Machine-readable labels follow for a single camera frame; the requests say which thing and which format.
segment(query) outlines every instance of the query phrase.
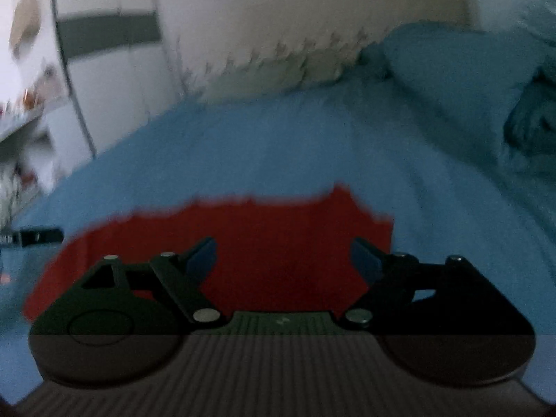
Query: circular pad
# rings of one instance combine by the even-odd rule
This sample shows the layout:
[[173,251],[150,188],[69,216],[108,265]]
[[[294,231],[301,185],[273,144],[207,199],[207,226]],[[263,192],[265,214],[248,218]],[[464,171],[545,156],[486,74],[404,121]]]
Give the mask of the circular pad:
[[533,335],[395,335],[382,337],[403,368],[435,383],[482,386],[516,375],[533,355]]
[[124,289],[67,293],[35,320],[31,353],[45,379],[109,386],[159,368],[181,342],[173,314]]

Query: bedding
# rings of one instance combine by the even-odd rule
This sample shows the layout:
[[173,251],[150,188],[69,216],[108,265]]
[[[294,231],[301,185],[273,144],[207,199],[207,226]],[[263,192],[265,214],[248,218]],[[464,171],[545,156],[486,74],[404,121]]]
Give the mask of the bedding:
[[187,277],[228,318],[235,310],[322,309],[339,317],[368,289],[350,262],[354,238],[389,252],[391,233],[390,219],[373,217],[341,186],[310,200],[218,199],[171,214],[134,214],[69,243],[46,266],[23,312],[34,321],[106,255],[117,252],[123,263],[143,263],[211,237],[214,265],[209,271],[206,265],[188,269]]
[[527,156],[556,156],[556,87],[546,80],[527,86],[504,132],[508,143]]
[[556,0],[478,0],[480,26],[493,33],[521,29],[542,40],[544,74],[556,84]]
[[[199,197],[311,198],[343,183],[374,214],[393,216],[393,250],[426,262],[464,255],[511,300],[538,334],[523,381],[556,402],[556,187],[501,170],[490,146],[387,78],[389,65],[372,60],[376,47],[333,86],[241,104],[185,101],[66,179],[17,225],[60,226],[71,240],[107,218]],[[0,394],[12,402],[40,382],[21,309],[58,251],[2,252],[11,281],[0,286]]]
[[[529,85],[540,76],[546,51],[542,42],[528,33],[484,33],[435,23],[411,24],[388,36],[383,51],[397,80],[486,146],[501,166],[512,166],[511,148],[524,153],[534,149],[533,143],[540,148],[543,139],[535,134],[544,129],[545,119],[533,110],[539,98],[532,101]],[[546,102],[541,112],[550,112],[549,94],[540,96],[540,100]],[[520,125],[528,124],[530,129],[519,130],[518,119]],[[515,126],[514,135],[519,130],[518,146],[515,142],[508,145],[508,124]]]

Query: red cloth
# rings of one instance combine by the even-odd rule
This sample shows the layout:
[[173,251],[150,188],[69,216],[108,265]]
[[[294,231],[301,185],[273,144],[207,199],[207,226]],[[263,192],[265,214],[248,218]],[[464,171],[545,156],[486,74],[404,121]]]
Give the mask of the red cloth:
[[218,260],[201,291],[224,314],[234,310],[344,312],[367,290],[350,263],[354,237],[390,251],[392,221],[375,221],[340,187],[290,204],[194,202],[174,214],[138,214],[74,239],[47,265],[23,313],[33,321],[105,255],[146,262],[214,237]]

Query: shelf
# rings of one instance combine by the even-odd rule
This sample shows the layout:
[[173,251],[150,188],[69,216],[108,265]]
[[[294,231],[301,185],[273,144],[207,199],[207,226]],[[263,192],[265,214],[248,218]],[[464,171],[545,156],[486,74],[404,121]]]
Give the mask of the shelf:
[[40,118],[42,116],[42,112],[43,108],[39,107],[17,118],[13,116],[12,118],[6,119],[6,116],[4,116],[0,119],[0,143],[18,130],[21,130],[27,124]]
[[[27,113],[17,118],[12,117],[6,119],[6,116],[4,116],[2,119],[0,119],[0,143],[9,138],[15,132],[21,130],[26,125],[29,125],[31,122],[36,121],[44,114],[64,105],[66,102],[66,97],[58,98],[46,102],[46,104],[41,105],[37,108],[33,108],[31,111],[28,111]],[[46,124],[39,123],[39,127],[42,131],[42,134],[44,134],[46,132]]]
[[31,204],[31,202],[33,202],[33,200],[35,200],[40,194],[41,189],[36,183],[25,188],[21,192],[19,200],[14,204],[12,208],[12,219],[15,218],[18,213],[25,210]]

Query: blue blanket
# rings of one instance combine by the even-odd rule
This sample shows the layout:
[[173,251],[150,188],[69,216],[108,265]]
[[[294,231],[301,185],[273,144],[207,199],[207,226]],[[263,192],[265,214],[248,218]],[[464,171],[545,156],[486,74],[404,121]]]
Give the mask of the blue blanket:
[[[509,126],[506,133],[519,140],[512,148],[523,153],[543,142],[534,134],[543,130],[538,114],[547,111],[537,107],[549,96],[524,99],[523,93],[541,74],[547,50],[529,33],[493,34],[438,23],[410,24],[388,36],[383,50],[399,82],[484,144],[500,165],[512,156],[505,126]],[[507,123],[517,106],[519,110]]]
[[[393,246],[423,261],[467,257],[532,322],[556,335],[556,189],[499,171],[496,156],[429,105],[359,66],[331,87],[243,104],[183,103],[66,179],[19,227],[68,238],[114,215],[195,197],[314,196],[341,182],[395,218]],[[2,252],[0,394],[40,381],[21,306],[58,247]],[[556,400],[554,346],[539,341],[528,385]]]
[[527,86],[504,131],[525,155],[550,155],[556,162],[556,86],[546,80]]

